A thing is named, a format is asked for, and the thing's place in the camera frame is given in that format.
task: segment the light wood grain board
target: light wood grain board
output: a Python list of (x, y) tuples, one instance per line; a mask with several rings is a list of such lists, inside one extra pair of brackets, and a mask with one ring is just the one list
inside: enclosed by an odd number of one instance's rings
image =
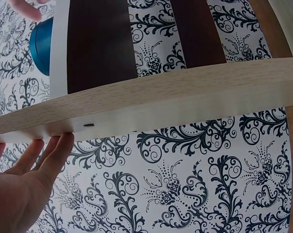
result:
[[(0, 142), (88, 140), (293, 105), (293, 58), (198, 67), (113, 83), (0, 117)], [(93, 123), (95, 127), (84, 128)]]

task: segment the blue cylinder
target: blue cylinder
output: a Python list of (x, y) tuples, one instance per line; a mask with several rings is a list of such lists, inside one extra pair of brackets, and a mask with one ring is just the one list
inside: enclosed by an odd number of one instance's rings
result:
[(40, 72), (50, 74), (50, 51), (53, 17), (36, 25), (30, 38), (30, 51)]

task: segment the hand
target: hand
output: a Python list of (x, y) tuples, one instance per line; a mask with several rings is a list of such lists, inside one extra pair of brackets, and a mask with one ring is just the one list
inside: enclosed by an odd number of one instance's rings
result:
[[(49, 0), (37, 0), (38, 3), (44, 4)], [(27, 3), (25, 0), (7, 0), (9, 5), (18, 13), (33, 21), (41, 21), (41, 13), (38, 9)]]
[[(44, 147), (42, 140), (35, 140), (12, 168), (0, 173), (0, 233), (24, 233), (36, 222), (73, 144), (71, 133), (51, 138), (30, 170)], [(4, 148), (0, 144), (0, 157)]]

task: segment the damask wallpaper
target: damask wallpaper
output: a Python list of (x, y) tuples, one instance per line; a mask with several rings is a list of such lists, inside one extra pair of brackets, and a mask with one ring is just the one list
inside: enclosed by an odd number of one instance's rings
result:
[[(227, 62), (271, 58), (248, 0), (206, 1)], [(39, 6), (43, 19), (54, 7)], [(128, 7), (139, 76), (186, 68), (169, 0)], [(29, 52), (34, 26), (0, 0), (0, 116), (49, 99), (49, 77)], [(279, 108), (77, 142), (29, 232), (286, 233), (288, 134)], [(26, 146), (8, 145), (0, 171)]]

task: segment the swirl pattern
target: swirl pattern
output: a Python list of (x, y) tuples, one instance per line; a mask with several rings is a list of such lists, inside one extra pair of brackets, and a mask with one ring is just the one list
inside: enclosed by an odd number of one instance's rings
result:
[[(227, 62), (271, 58), (249, 0), (206, 1)], [(47, 19), (55, 1), (36, 7)], [(186, 68), (170, 0), (128, 0), (128, 9), (138, 75)], [(0, 0), (0, 116), (50, 97), (28, 49), (34, 26)], [(286, 233), (288, 135), (279, 108), (76, 142), (28, 232)], [(0, 171), (26, 147), (7, 145)]]

